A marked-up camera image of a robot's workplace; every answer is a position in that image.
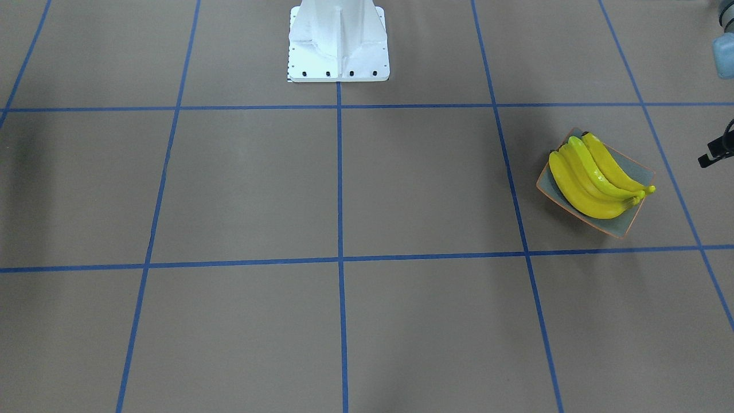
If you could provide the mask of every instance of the light blue joint cap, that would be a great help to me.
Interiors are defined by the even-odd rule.
[[[734,33],[724,33],[713,41],[713,61],[722,79],[734,78]]]

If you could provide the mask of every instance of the yellow banana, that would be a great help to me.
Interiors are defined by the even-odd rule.
[[[628,191],[645,191],[645,194],[651,194],[655,192],[655,186],[650,185],[649,187],[640,184],[634,179],[630,178],[622,168],[617,164],[609,150],[604,146],[604,143],[599,140],[598,137],[594,136],[591,132],[586,132],[581,136],[584,145],[589,149],[592,158],[597,163],[601,173],[615,186]]]
[[[578,209],[584,215],[602,220],[616,218],[624,211],[639,203],[638,198],[629,198],[624,201],[607,201],[594,198],[578,183],[570,165],[568,165],[566,159],[557,151],[550,153],[548,164],[550,165],[553,179],[556,181],[563,196],[566,197],[574,208]]]
[[[589,176],[586,174],[586,171],[584,170],[584,166],[581,164],[581,161],[576,155],[571,153],[572,151],[568,144],[561,146],[558,152],[561,154],[563,159],[568,162],[568,165],[571,167],[571,172],[573,172],[574,176],[578,180],[578,183],[581,184],[581,186],[589,193],[589,195],[593,196],[594,198],[604,199],[607,201],[619,200],[618,198],[615,198],[613,196],[606,195],[605,193],[599,191],[596,186],[594,186],[592,180],[589,179]]]
[[[617,199],[628,199],[632,197],[642,199],[645,196],[645,192],[643,190],[624,190],[622,188],[615,187],[609,180],[607,180],[604,174],[599,170],[596,162],[594,162],[594,158],[589,153],[589,149],[586,148],[586,145],[584,145],[583,142],[581,142],[581,139],[578,139],[575,136],[569,137],[568,146],[572,149],[570,153],[578,157],[578,160],[583,165],[587,176],[591,179],[594,186],[602,193]]]

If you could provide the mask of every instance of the grid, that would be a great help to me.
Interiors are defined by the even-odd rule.
[[[24,108],[24,107],[13,107],[12,103],[15,98],[15,94],[18,91],[18,87],[23,78],[23,73],[31,59],[34,51],[36,42],[41,35],[43,25],[46,21],[49,8],[52,0],[47,0],[46,5],[43,9],[40,21],[35,31],[30,47],[27,51],[22,66],[15,79],[15,83],[12,87],[9,98],[7,99],[2,114],[0,116],[0,128],[3,126],[8,114],[10,113],[21,113],[21,112],[139,112],[139,111],[171,111],[173,112],[173,120],[170,127],[170,136],[168,139],[167,150],[163,163],[163,169],[160,177],[160,184],[158,195],[156,199],[155,211],[153,213],[153,222],[150,226],[150,240],[148,243],[147,253],[145,255],[145,261],[139,263],[121,263],[112,265],[60,265],[60,266],[45,266],[45,267],[2,267],[0,273],[36,273],[36,272],[60,272],[60,271],[96,271],[96,270],[141,270],[142,277],[139,285],[139,292],[137,296],[137,305],[135,308],[134,319],[132,329],[130,333],[130,339],[128,344],[128,350],[125,359],[125,367],[123,370],[123,376],[120,381],[120,391],[117,400],[117,412],[123,410],[123,402],[125,400],[126,385],[128,380],[128,374],[130,370],[130,364],[134,355],[134,346],[136,342],[136,334],[138,328],[138,322],[140,312],[145,297],[146,281],[148,279],[148,271],[150,269],[157,268],[184,268],[184,267],[225,267],[225,266],[247,266],[247,265],[293,265],[293,264],[305,264],[305,263],[337,263],[338,264],[338,280],[339,280],[339,299],[340,299],[340,319],[341,319],[341,362],[342,362],[342,403],[344,412],[349,411],[349,385],[348,385],[348,348],[347,348],[347,330],[346,330],[346,292],[344,285],[344,263],[345,262],[370,262],[370,261],[399,261],[399,260],[436,260],[436,259],[472,259],[472,258],[501,258],[501,257],[524,257],[526,261],[528,276],[532,287],[534,296],[534,302],[537,311],[539,328],[541,331],[543,345],[545,348],[545,355],[548,361],[548,369],[550,376],[553,381],[553,390],[556,398],[557,409],[559,412],[564,411],[564,405],[562,401],[562,391],[559,388],[559,383],[556,377],[556,371],[553,363],[553,353],[551,350],[551,343],[548,339],[548,333],[545,327],[545,320],[543,315],[543,309],[541,305],[541,299],[538,293],[532,258],[536,256],[561,256],[561,255],[581,255],[581,254],[628,254],[628,253],[655,253],[665,251],[698,251],[702,260],[705,264],[708,275],[711,278],[711,283],[716,291],[716,294],[721,301],[721,306],[725,317],[734,330],[734,318],[730,311],[729,305],[724,297],[719,282],[716,278],[716,274],[709,262],[707,251],[715,250],[734,250],[734,244],[719,244],[719,245],[706,245],[702,243],[696,226],[691,218],[691,214],[686,206],[686,201],[683,197],[682,191],[678,186],[675,175],[673,174],[672,168],[666,157],[661,141],[658,138],[658,133],[653,125],[652,118],[648,112],[648,107],[734,107],[734,101],[728,102],[646,102],[638,88],[635,76],[628,64],[625,52],[622,49],[620,41],[615,32],[612,20],[607,13],[603,0],[597,0],[599,8],[606,20],[608,30],[614,39],[619,56],[621,57],[629,80],[633,86],[634,92],[638,101],[631,102],[577,102],[577,103],[499,103],[495,97],[495,91],[493,87],[493,78],[490,70],[491,56],[487,56],[487,52],[484,47],[484,41],[482,37],[482,28],[479,22],[479,16],[477,13],[475,0],[470,0],[473,20],[476,26],[476,34],[479,40],[479,50],[481,53],[482,62],[484,64],[484,72],[487,78],[487,87],[491,102],[487,103],[467,103],[467,104],[343,104],[342,103],[342,91],[341,84],[337,83],[335,86],[336,104],[322,104],[322,105],[252,105],[252,106],[186,106],[182,104],[184,89],[186,85],[186,76],[189,68],[189,60],[192,55],[192,49],[195,43],[197,21],[201,6],[201,0],[196,1],[193,22],[188,39],[188,47],[186,50],[186,57],[183,64],[183,70],[181,71],[180,86],[178,89],[178,97],[176,103],[173,106],[152,106],[152,107],[41,107],[41,108]],[[509,155],[505,143],[505,137],[502,128],[502,120],[500,116],[500,108],[508,107],[638,107],[644,113],[644,117],[650,128],[650,131],[655,139],[655,144],[659,150],[659,154],[665,164],[666,172],[668,177],[671,179],[678,201],[683,209],[686,216],[688,226],[690,227],[691,233],[695,239],[694,245],[676,245],[666,247],[639,247],[639,248],[589,248],[589,249],[566,249],[566,250],[531,250],[528,247],[528,241],[526,239],[525,229],[523,227],[523,216],[520,211],[520,205],[517,200],[517,193],[515,190],[515,180],[513,179],[512,169],[510,167]],[[515,210],[515,216],[520,232],[520,239],[522,242],[522,251],[503,251],[503,252],[485,252],[485,253],[466,253],[466,254],[405,254],[405,255],[373,255],[373,256],[349,256],[344,253],[344,220],[343,220],[343,159],[342,159],[342,114],[344,110],[359,110],[359,109],[405,109],[405,108],[490,108],[493,110],[494,120],[496,122],[497,130],[499,133],[499,140],[502,148],[502,155],[504,158],[504,164],[506,168],[506,177],[509,183],[509,189],[512,194],[512,200]],[[158,226],[159,214],[161,210],[161,203],[164,198],[164,190],[167,180],[167,167],[171,156],[172,146],[174,144],[176,135],[176,126],[178,123],[178,117],[181,111],[205,111],[205,110],[268,110],[268,109],[319,109],[333,111],[336,116],[337,124],[337,165],[338,165],[338,255],[337,256],[318,256],[318,257],[305,257],[305,258],[290,258],[290,259],[246,259],[246,260],[227,260],[227,261],[204,261],[204,262],[153,262],[153,247],[156,239],[156,230]]]

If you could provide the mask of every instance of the bunch of bananas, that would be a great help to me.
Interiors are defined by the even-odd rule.
[[[611,219],[639,204],[655,187],[630,178],[617,164],[604,143],[591,132],[568,143],[548,157],[558,188],[584,215]]]

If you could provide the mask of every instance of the gray tile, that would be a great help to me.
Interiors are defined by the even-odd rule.
[[[517,199],[531,250],[695,245],[690,226],[639,107],[541,107],[500,110]],[[628,235],[610,237],[565,212],[535,182],[548,152],[577,126],[655,171],[658,190],[645,200]]]
[[[477,10],[498,102],[637,101],[596,1],[479,1]]]
[[[300,1],[204,1],[184,104],[335,104],[333,83],[288,83],[288,22]]]
[[[125,412],[340,412],[336,264],[152,270]]]
[[[711,51],[713,39],[724,33],[719,0],[604,4],[645,101],[732,101]]]
[[[45,0],[0,3],[0,52],[3,56],[0,60],[0,105],[3,107],[31,46],[45,5]]]
[[[385,9],[390,79],[345,83],[345,104],[490,102],[469,1],[374,3]]]
[[[556,411],[525,259],[345,274],[351,412]]]
[[[139,270],[2,274],[3,411],[113,411],[139,283]]]
[[[0,132],[0,266],[142,262],[171,117],[10,114]]]
[[[729,311],[734,311],[734,250],[706,251],[713,273],[722,289]]]
[[[650,107],[650,117],[675,175],[691,219],[704,244],[734,243],[730,226],[722,225],[724,205],[734,204],[731,167],[725,159],[706,169],[698,157],[710,141],[724,134],[731,121],[729,107]]]
[[[734,334],[698,251],[533,264],[567,412],[731,410]]]
[[[522,251],[491,109],[344,111],[347,255]]]
[[[14,107],[171,106],[195,3],[56,0]]]
[[[181,113],[154,261],[337,254],[334,110]]]

